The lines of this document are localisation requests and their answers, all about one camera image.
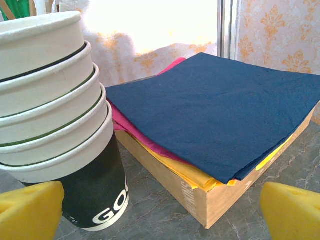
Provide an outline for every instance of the stack of napkins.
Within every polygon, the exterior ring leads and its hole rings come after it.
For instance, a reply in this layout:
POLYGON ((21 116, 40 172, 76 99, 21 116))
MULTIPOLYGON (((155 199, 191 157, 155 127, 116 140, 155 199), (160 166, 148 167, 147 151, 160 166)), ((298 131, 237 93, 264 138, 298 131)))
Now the stack of napkins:
POLYGON ((320 100, 316 75, 205 53, 178 63, 153 78, 109 87, 107 95, 122 130, 205 191, 261 168, 320 100))

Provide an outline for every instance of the cup rim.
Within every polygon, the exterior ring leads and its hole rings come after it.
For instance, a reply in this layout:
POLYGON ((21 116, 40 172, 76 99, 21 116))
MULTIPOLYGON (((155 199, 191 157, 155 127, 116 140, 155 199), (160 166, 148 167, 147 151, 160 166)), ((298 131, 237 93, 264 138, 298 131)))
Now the cup rim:
POLYGON ((63 62, 60 62, 48 68, 42 69, 40 71, 36 71, 34 73, 28 74, 26 76, 21 76, 12 80, 0 82, 0 93, 7 91, 9 89, 20 87, 25 84, 30 84, 32 82, 39 81, 43 78, 54 75, 60 71, 63 71, 64 69, 68 68, 73 64, 76 64, 77 62, 81 61, 91 53, 92 46, 90 42, 85 40, 84 44, 85 44, 85 48, 82 51, 80 51, 78 54, 74 55, 73 57, 63 62))
POLYGON ((95 81, 98 80, 100 75, 100 71, 98 66, 93 63, 93 68, 95 70, 94 75, 83 85, 75 89, 74 91, 69 92, 68 94, 48 102, 44 105, 38 106, 36 108, 30 109, 28 111, 24 111, 15 115, 11 115, 8 117, 0 117, 0 127, 5 126, 7 124, 16 124, 21 121, 34 118, 36 116, 43 115, 47 112, 52 111, 53 109, 59 108, 61 105, 73 100, 74 98, 81 95, 85 90, 87 90, 95 81))
POLYGON ((83 124, 85 124, 93 114, 96 114, 105 104, 107 92, 105 87, 100 83, 101 87, 101 96, 99 101, 94 105, 93 109, 91 109, 89 112, 87 112, 83 117, 78 119, 77 121, 71 123, 70 125, 60 129, 59 131, 56 131, 48 136, 44 136, 41 138, 38 138, 36 140, 27 141, 22 144, 18 145, 11 145, 11 146, 3 146, 0 147, 0 154, 9 154, 9 153, 15 153, 15 152, 23 152, 28 149, 34 149, 36 147, 42 146, 47 144, 48 142, 51 142, 55 139, 61 138, 65 136, 66 134, 69 134, 70 132, 74 131, 75 129, 81 127, 83 124))
POLYGON ((0 164, 0 169, 8 171, 9 173, 34 172, 37 170, 42 170, 42 169, 56 166, 64 161, 66 161, 67 159, 69 159, 73 155, 83 151, 85 148, 88 148, 104 132, 105 128, 109 124, 113 123, 112 122, 112 115, 113 115, 112 107, 108 101, 106 101, 106 104, 108 107, 108 115, 107 115, 104 123, 101 125, 101 127, 98 129, 98 131, 95 132, 94 135, 92 135, 87 141, 82 143, 80 146, 76 147, 75 149, 73 149, 73 150, 71 150, 61 156, 58 156, 52 160, 49 160, 49 161, 35 163, 32 165, 28 165, 28 166, 5 166, 5 165, 0 164))
POLYGON ((2 28, 10 25, 16 26, 14 29, 10 29, 8 31, 1 31, 0 27, 0 46, 35 35, 53 32, 55 30, 75 24, 80 20, 80 12, 67 11, 20 18, 13 21, 5 21, 1 24, 2 28), (21 26, 21 24, 24 24, 25 22, 28 22, 28 26, 23 25, 22 27, 17 28, 17 26, 21 26))

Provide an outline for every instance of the green object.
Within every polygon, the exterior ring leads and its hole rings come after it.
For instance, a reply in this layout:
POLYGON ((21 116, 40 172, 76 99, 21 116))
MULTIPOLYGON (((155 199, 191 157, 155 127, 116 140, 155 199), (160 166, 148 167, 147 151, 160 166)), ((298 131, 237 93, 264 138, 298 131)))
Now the green object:
MULTIPOLYGON (((16 19, 22 19, 30 17, 30 7, 29 0, 5 0, 6 4, 10 8, 11 12, 16 19)), ((5 15, 2 8, 0 8, 3 19, 8 21, 7 16, 5 15)))

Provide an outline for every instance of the white paper cup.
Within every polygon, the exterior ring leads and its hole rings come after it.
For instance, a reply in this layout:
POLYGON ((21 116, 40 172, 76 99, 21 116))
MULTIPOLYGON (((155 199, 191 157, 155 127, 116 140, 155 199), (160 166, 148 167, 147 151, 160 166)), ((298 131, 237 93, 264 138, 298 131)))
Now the white paper cup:
POLYGON ((113 225, 124 214, 128 185, 112 122, 112 110, 101 128, 74 150, 39 164, 8 167, 25 186, 59 181, 64 188, 63 216, 78 228, 99 231, 113 225))
POLYGON ((31 110, 73 91, 93 74, 91 45, 52 67, 0 82, 0 118, 31 110))
POLYGON ((68 58, 85 43, 77 11, 25 17, 0 24, 0 82, 68 58))
POLYGON ((23 144, 53 134, 90 111, 102 94, 99 68, 93 77, 67 95, 32 110, 0 118, 0 147, 23 144))
POLYGON ((94 108, 79 120, 46 137, 23 144, 0 147, 0 163, 7 166, 27 166, 49 161, 78 147, 104 123, 108 114, 106 90, 94 108))

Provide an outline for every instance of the black paper cup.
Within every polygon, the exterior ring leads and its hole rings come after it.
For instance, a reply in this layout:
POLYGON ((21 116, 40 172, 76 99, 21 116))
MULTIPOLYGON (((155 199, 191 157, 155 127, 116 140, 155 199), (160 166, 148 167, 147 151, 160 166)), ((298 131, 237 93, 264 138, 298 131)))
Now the black paper cup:
POLYGON ((129 203, 128 185, 118 148, 112 110, 101 128, 85 143, 48 162, 6 167, 25 186, 60 181, 63 216, 86 231, 113 225, 129 203))

